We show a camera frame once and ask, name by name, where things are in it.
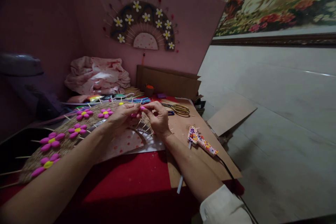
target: red tablecloth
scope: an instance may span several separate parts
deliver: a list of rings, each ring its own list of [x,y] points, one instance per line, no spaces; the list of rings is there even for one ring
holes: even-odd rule
[[[22,188],[1,190],[0,204]],[[179,195],[170,188],[165,151],[147,152],[95,165],[57,223],[189,223],[198,208],[188,187]]]

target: scissors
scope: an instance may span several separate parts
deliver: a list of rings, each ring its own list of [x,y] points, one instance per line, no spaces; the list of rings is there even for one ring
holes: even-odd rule
[[[179,116],[188,116],[190,113],[189,108],[181,105],[181,104],[168,104],[168,103],[162,103],[163,106],[171,108],[175,114],[179,115]]]

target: white sleeve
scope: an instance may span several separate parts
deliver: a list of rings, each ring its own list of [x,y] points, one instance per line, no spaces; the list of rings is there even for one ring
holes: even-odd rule
[[[242,206],[242,201],[223,185],[201,203],[199,212],[205,224],[252,224]]]

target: forearm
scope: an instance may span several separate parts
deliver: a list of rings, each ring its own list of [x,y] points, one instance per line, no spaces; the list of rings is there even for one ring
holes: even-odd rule
[[[188,187],[199,202],[204,201],[223,185],[210,167],[173,134],[162,136],[161,139],[173,155]]]
[[[112,138],[107,122],[95,129],[10,199],[1,208],[0,222],[53,223]]]

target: hand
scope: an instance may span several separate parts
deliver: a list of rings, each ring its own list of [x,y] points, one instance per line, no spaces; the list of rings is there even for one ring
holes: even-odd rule
[[[168,111],[162,106],[158,101],[154,101],[144,105],[145,109],[143,112],[149,117],[151,121],[150,124],[154,132],[164,140],[166,137],[172,133],[168,127]],[[157,112],[157,117],[153,114],[152,110],[155,109]]]
[[[131,117],[132,114],[137,114],[137,118],[140,117],[140,103],[126,103],[120,105],[106,120],[106,123],[107,125],[112,126],[117,134],[121,134],[127,127],[139,122],[137,118]]]

